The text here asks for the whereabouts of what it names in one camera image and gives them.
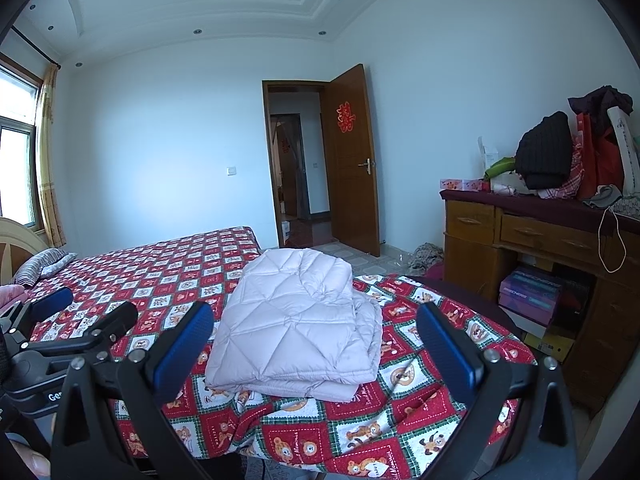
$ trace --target headboard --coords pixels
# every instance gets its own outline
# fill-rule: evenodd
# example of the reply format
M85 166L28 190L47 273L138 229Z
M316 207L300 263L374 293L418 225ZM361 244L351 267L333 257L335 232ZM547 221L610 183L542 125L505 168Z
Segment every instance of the headboard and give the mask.
M0 217L0 285L11 283L16 270L24 262L48 248L30 229Z

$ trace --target white cord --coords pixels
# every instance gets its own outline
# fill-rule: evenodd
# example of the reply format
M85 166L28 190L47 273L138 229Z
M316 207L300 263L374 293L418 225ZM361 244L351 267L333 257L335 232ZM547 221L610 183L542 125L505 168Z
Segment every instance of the white cord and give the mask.
M602 223L604 222L604 217L607 214L607 211L609 211L610 209L611 209L611 206L607 207L604 210L604 213L602 214L602 218L600 219L600 225L598 226L598 257L600 258L600 261L602 263L602 266L604 267L604 270L606 270L609 274L613 274L614 272L618 272L620 269L622 269L622 265L624 265L624 263L625 263L625 260L626 260L626 245L625 245L624 241L622 240L622 236L620 235L620 225L618 224L618 215L616 215L613 211L611 211L611 214L613 215L613 218L616 219L616 231L618 232L618 238L620 238L620 243L622 244L622 248L625 250L625 255L622 256L622 261L620 262L620 265L618 266L618 268L616 270L609 270L607 268L607 264L602 259L602 252L600 251L600 229L602 229Z

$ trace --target white quilted jacket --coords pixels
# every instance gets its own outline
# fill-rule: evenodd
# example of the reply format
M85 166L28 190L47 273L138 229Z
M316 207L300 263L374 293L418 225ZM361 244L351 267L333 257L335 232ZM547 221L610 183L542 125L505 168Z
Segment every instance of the white quilted jacket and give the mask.
M311 249L248 263L223 310L209 388L349 402L376 379L382 313L353 289L347 262Z

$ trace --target green cloth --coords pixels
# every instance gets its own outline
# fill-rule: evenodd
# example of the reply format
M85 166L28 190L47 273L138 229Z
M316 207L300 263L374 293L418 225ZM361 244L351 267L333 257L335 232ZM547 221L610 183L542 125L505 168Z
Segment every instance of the green cloth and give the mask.
M516 159L514 156L505 156L496 162L492 167L484 172L484 179L491 180L496 176L514 171L516 169Z

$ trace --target wooden desk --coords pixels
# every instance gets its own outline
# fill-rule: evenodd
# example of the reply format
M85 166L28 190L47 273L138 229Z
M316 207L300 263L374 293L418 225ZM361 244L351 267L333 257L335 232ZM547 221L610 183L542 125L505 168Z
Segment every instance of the wooden desk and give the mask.
M476 195L470 197L475 202L466 201L469 194ZM518 253L596 276L586 317L562 370L572 399L592 413L599 411L640 340L640 235L622 232L626 261L621 270L609 274L598 257L593 222L580 224L582 229L568 226L575 218L567 215L560 215L558 223L549 221L549 216L542 221L534 218L535 208L529 209L531 216L521 216L514 214L518 208L511 208L509 202L503 206L481 203L481 195L442 193L446 200L445 281L497 302L500 282L517 266ZM570 207L572 214L580 212L573 211L574 204ZM623 254L620 241L610 226L602 233L603 258L609 269L615 269Z

